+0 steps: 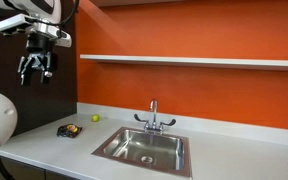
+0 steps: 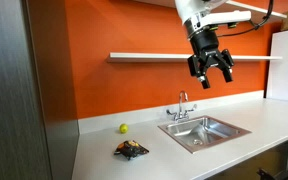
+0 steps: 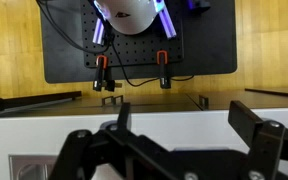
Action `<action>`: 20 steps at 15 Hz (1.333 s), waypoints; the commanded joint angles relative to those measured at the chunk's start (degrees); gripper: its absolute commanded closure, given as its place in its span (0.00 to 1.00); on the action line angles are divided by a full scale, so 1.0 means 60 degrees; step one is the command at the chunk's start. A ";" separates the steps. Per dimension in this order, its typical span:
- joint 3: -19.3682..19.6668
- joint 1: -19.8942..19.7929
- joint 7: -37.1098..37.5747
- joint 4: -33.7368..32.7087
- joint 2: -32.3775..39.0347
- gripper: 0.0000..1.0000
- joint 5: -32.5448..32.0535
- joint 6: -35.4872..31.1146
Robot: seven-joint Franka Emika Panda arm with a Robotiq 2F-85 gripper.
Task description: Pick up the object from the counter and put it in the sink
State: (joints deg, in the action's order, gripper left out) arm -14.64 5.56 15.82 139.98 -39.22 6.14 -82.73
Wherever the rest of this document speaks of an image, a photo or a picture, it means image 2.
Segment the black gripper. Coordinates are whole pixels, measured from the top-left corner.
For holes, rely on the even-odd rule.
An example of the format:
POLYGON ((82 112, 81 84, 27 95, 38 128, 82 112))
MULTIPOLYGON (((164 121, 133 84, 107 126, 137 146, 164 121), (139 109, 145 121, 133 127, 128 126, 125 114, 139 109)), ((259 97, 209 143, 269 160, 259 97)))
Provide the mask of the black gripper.
POLYGON ((219 68, 226 82, 232 82, 232 67, 234 66, 230 52, 218 50, 219 41, 214 31, 206 30, 196 33, 190 39, 194 54, 187 61, 192 76, 199 77, 203 89, 210 88, 205 76, 210 67, 219 68))

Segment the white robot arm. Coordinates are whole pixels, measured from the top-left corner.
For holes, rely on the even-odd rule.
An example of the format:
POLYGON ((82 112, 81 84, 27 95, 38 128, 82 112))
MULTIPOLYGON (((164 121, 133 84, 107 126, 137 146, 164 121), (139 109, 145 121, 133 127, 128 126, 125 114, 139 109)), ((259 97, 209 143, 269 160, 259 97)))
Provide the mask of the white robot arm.
POLYGON ((234 62, 230 52, 227 49, 218 50, 219 41, 215 33, 218 23, 206 22, 206 18, 211 16, 210 5, 213 4, 216 4, 213 0, 175 0, 176 10, 193 49, 193 54, 187 59, 190 74, 204 89, 210 87, 207 71, 212 67, 222 71, 226 82, 233 81, 234 62))

